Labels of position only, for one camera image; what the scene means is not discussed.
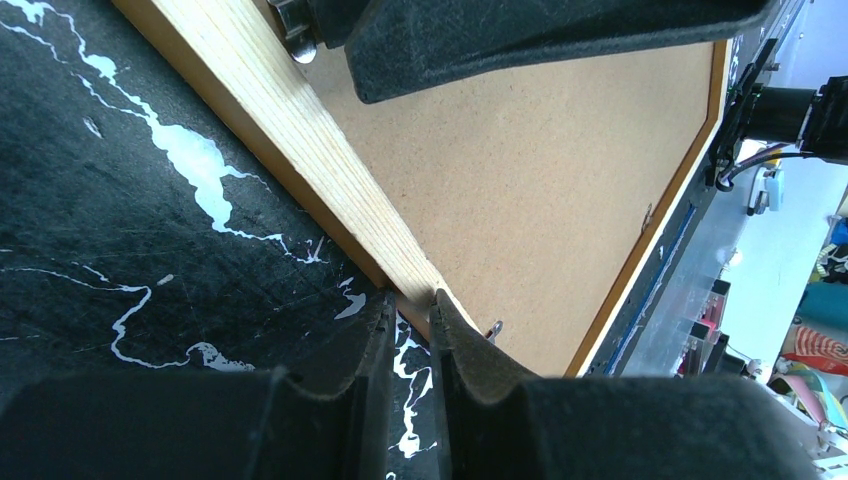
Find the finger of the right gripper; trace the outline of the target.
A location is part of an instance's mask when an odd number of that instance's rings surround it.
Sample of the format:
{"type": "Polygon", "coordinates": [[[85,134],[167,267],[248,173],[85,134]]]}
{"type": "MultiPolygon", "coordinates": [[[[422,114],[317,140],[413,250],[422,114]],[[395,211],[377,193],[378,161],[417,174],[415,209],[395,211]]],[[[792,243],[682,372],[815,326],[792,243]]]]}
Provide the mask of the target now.
{"type": "Polygon", "coordinates": [[[372,104],[491,71],[729,39],[773,1],[374,1],[344,51],[372,104]]]}

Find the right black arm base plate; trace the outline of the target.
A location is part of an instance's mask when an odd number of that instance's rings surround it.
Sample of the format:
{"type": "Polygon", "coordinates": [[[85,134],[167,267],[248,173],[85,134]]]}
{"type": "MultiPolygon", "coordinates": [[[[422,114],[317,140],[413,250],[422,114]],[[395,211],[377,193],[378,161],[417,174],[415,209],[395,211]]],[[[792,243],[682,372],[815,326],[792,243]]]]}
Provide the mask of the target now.
{"type": "Polygon", "coordinates": [[[733,189],[742,172],[783,158],[847,163],[847,77],[833,76],[817,89],[771,87],[762,78],[778,51],[767,39],[728,93],[718,132],[707,151],[705,185],[733,189]]]}

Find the metal frame turn clip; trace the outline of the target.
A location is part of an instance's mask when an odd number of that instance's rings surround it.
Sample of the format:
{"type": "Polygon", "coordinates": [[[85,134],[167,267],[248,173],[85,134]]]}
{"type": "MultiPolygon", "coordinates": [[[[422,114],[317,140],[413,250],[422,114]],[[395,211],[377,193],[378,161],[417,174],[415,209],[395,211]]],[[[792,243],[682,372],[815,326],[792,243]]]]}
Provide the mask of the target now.
{"type": "Polygon", "coordinates": [[[495,321],[491,327],[484,333],[484,338],[491,344],[496,343],[496,339],[498,335],[501,333],[503,329],[503,322],[501,320],[495,321]]]}

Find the orange wooden picture frame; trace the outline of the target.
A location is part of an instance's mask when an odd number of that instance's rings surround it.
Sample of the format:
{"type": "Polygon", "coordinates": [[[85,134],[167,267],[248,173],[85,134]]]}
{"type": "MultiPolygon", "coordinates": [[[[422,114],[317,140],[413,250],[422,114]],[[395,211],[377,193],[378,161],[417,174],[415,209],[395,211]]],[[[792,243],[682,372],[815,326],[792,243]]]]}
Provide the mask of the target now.
{"type": "MultiPolygon", "coordinates": [[[[121,1],[119,11],[167,59],[217,116],[313,216],[366,276],[395,289],[400,310],[422,333],[437,290],[446,291],[476,330],[446,281],[359,159],[337,122],[285,51],[270,10],[258,1],[121,1]]],[[[562,376],[583,375],[651,256],[670,210],[712,140],[724,105],[729,41],[710,90],[707,127],[673,179],[673,196],[640,240],[634,273],[617,280],[582,345],[581,361],[562,376]]]]}

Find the brown cardboard backing board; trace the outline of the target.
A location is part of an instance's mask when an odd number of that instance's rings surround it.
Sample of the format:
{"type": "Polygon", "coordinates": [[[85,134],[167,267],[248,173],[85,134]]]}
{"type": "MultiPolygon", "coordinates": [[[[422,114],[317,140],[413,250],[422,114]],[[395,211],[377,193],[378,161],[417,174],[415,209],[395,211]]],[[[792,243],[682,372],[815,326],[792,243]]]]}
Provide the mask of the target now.
{"type": "Polygon", "coordinates": [[[526,368],[560,377],[707,127],[722,48],[495,71],[375,105],[343,53],[301,75],[458,302],[526,368]]]}

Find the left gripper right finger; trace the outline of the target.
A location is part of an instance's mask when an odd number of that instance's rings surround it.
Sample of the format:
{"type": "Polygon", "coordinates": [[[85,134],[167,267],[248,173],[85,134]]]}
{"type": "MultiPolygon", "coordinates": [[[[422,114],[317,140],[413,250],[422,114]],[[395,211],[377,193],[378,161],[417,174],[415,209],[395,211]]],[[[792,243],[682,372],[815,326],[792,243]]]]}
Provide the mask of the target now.
{"type": "Polygon", "coordinates": [[[446,479],[812,479],[778,404],[738,377],[546,378],[430,306],[446,479]]]}

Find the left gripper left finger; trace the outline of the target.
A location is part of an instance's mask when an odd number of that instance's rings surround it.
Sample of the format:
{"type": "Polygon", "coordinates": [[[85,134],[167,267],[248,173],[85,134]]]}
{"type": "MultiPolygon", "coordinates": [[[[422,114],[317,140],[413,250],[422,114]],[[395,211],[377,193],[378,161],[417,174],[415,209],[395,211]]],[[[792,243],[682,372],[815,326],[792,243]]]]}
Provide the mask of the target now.
{"type": "Polygon", "coordinates": [[[380,479],[396,300],[382,290],[295,368],[82,374],[1,415],[5,479],[380,479]]]}

